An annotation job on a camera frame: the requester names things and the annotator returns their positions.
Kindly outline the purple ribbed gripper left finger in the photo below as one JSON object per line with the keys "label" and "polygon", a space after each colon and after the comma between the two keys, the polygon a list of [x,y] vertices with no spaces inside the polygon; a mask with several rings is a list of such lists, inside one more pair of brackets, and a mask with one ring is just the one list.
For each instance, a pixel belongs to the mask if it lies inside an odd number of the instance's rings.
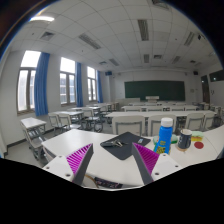
{"label": "purple ribbed gripper left finger", "polygon": [[74,179],[73,182],[81,185],[86,173],[86,169],[93,155],[93,145],[88,144],[66,156],[66,160],[71,168]]}

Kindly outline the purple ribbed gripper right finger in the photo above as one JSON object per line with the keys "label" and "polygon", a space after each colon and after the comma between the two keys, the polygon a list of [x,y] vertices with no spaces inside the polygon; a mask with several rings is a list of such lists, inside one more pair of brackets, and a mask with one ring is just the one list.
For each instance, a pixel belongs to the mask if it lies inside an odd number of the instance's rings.
{"label": "purple ribbed gripper right finger", "polygon": [[132,155],[137,163],[143,183],[145,185],[152,183],[152,171],[159,159],[159,155],[137,143],[132,144]]}

